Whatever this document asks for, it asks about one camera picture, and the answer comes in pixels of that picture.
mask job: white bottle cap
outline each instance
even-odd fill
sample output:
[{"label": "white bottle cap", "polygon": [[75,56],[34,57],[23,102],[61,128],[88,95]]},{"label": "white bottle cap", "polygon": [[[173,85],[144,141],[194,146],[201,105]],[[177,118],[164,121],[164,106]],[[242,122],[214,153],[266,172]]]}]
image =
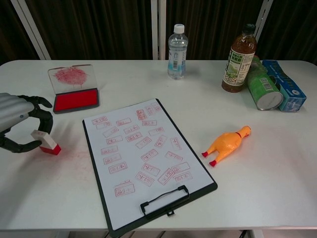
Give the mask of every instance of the white bottle cap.
[{"label": "white bottle cap", "polygon": [[174,33],[183,34],[185,32],[185,26],[183,24],[176,24],[174,26]]}]

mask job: plastic water bottle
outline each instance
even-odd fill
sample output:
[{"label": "plastic water bottle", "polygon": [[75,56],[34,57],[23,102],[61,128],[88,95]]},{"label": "plastic water bottle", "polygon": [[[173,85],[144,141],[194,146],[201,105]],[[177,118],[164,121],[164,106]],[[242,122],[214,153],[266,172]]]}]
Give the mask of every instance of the plastic water bottle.
[{"label": "plastic water bottle", "polygon": [[184,78],[186,71],[186,51],[188,38],[184,34],[185,26],[176,24],[174,34],[168,39],[169,55],[167,72],[173,79]]}]

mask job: black curtain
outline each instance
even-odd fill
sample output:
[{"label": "black curtain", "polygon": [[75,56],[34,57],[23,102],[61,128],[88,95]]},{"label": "black curtain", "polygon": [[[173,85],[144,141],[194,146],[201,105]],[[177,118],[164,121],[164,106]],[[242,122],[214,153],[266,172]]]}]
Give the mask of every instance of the black curtain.
[{"label": "black curtain", "polygon": [[39,57],[10,0],[0,0],[0,65]]},{"label": "black curtain", "polygon": [[257,54],[261,59],[317,64],[317,1],[274,0]]},{"label": "black curtain", "polygon": [[263,0],[167,0],[168,38],[174,24],[185,25],[188,60],[226,60],[234,39],[246,23],[255,24]]},{"label": "black curtain", "polygon": [[150,0],[26,0],[53,60],[151,60]]}]

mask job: white table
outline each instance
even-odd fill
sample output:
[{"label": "white table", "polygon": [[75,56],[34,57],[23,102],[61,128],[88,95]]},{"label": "white table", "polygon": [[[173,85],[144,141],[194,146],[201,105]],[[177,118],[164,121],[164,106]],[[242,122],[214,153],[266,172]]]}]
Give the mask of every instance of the white table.
[{"label": "white table", "polygon": [[[0,230],[106,229],[82,119],[159,98],[197,154],[225,131],[252,129],[242,146],[215,168],[203,159],[218,190],[140,229],[317,229],[317,67],[280,61],[307,95],[298,113],[260,112],[248,90],[221,88],[226,61],[187,61],[184,80],[167,77],[166,61],[19,60],[0,67],[0,89],[54,101],[48,69],[91,63],[100,89],[98,108],[54,115],[58,156],[39,149],[0,149]],[[7,136],[32,140],[37,119]]]}]

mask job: red ink smudge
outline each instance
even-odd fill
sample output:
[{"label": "red ink smudge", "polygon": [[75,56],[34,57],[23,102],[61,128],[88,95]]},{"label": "red ink smudge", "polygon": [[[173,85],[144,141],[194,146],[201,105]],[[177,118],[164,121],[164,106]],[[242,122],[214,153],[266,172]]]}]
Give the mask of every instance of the red ink smudge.
[{"label": "red ink smudge", "polygon": [[54,76],[59,82],[70,85],[83,85],[87,80],[85,71],[76,67],[60,69]]}]

